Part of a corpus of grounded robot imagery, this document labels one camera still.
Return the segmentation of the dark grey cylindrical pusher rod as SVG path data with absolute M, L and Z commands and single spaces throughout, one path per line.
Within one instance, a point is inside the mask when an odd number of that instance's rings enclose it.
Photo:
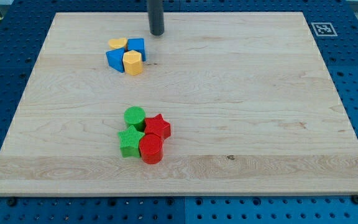
M 149 18 L 149 29 L 152 35 L 162 35 L 164 29 L 163 1 L 147 0 L 147 13 Z

